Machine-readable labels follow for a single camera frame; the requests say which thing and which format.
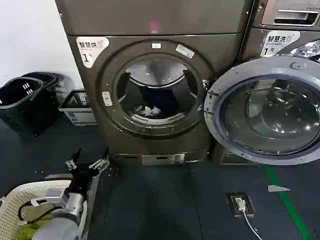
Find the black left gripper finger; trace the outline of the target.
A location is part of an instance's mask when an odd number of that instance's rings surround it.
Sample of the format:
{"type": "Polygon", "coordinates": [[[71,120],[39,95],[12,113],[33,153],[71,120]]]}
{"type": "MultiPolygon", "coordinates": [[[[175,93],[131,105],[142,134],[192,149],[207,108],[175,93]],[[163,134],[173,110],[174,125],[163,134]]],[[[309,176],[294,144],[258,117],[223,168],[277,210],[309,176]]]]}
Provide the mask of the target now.
{"type": "Polygon", "coordinates": [[[66,160],[64,163],[69,171],[73,171],[77,168],[77,161],[81,154],[82,149],[79,148],[75,153],[71,155],[71,157],[66,160]]]}
{"type": "Polygon", "coordinates": [[[106,147],[102,157],[100,157],[97,161],[92,163],[88,168],[92,175],[99,175],[101,174],[109,165],[110,165],[110,159],[109,159],[109,148],[106,147]]]}

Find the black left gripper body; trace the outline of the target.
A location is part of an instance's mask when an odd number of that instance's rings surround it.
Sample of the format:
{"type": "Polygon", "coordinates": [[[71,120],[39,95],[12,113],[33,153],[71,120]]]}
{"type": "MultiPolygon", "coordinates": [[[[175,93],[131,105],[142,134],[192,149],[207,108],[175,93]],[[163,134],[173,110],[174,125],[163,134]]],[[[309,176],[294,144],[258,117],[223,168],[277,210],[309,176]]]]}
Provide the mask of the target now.
{"type": "Polygon", "coordinates": [[[96,170],[90,167],[89,163],[80,163],[70,172],[72,180],[67,191],[69,193],[86,195],[91,187],[93,178],[96,176],[96,170]]]}

